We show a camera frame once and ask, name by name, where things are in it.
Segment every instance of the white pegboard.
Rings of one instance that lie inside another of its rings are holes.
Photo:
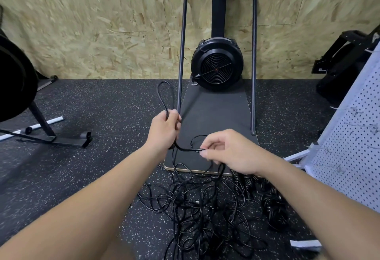
[[[380,212],[380,45],[301,163],[317,180]]]

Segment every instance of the osb wood wall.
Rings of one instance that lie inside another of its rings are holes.
[[[60,78],[176,78],[183,0],[0,0],[3,29],[36,69]],[[311,67],[345,30],[370,32],[378,0],[259,0],[258,78],[315,78]],[[226,36],[250,77],[252,0],[228,0]],[[211,36],[211,0],[189,0],[184,76]]]

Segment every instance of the gym equipment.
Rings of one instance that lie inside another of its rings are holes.
[[[343,32],[314,63],[312,74],[326,74],[318,82],[316,91],[331,104],[339,106],[379,39],[380,25],[368,35],[361,31]]]
[[[1,29],[3,8],[0,6],[0,60],[2,61],[2,95],[0,122],[11,119],[29,108],[46,135],[29,135],[31,129],[26,128],[20,133],[0,129],[0,133],[20,137],[24,141],[36,143],[53,143],[76,147],[87,147],[91,142],[91,132],[84,132],[78,139],[58,137],[47,123],[45,117],[34,102],[37,93],[38,79],[35,69],[24,52],[12,43]]]
[[[192,74],[183,104],[182,77],[185,49],[187,0],[183,0],[181,46],[179,56],[177,110],[182,115],[182,127],[178,145],[190,148],[190,139],[197,135],[210,134],[224,129],[234,129],[258,144],[255,132],[255,79],[257,0],[252,5],[252,105],[251,113],[241,79],[243,56],[235,40],[224,36],[226,0],[212,0],[211,38],[202,40],[194,52],[191,62]],[[199,148],[204,137],[196,137],[191,145]],[[164,167],[173,170],[176,163],[186,163],[193,172],[217,174],[218,167],[197,153],[170,150]],[[177,171],[188,172],[176,167]],[[231,175],[226,167],[226,175]]]

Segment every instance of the ski erg machine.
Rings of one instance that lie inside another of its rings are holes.
[[[187,12],[187,0],[183,0],[177,102],[178,113],[182,115],[182,128],[177,141],[180,147],[191,145],[199,148],[207,134],[229,128],[258,144],[255,132],[257,0],[253,0],[252,9],[252,112],[241,77],[244,65],[242,53],[234,39],[224,37],[226,0],[212,0],[211,38],[202,40],[194,52],[191,81],[181,105]],[[210,162],[198,153],[169,150],[164,167],[172,171],[175,166],[177,171],[188,172],[178,163],[184,163],[192,172],[218,172],[218,166],[210,166]],[[231,175],[227,167],[225,175]]]

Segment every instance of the white pole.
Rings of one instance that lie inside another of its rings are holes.
[[[54,124],[54,123],[57,123],[59,121],[62,121],[64,120],[64,118],[62,116],[58,117],[58,118],[55,118],[55,119],[51,119],[49,121],[47,121],[48,124]],[[36,129],[39,129],[41,128],[41,125],[40,124],[35,124],[33,126],[30,126],[32,130],[36,130]],[[14,131],[15,134],[19,134],[21,133],[21,130],[17,130],[17,131]],[[10,135],[10,134],[5,134],[3,136],[0,136],[0,141],[2,140],[5,140],[5,139],[9,139],[11,137],[14,137],[13,135]]]

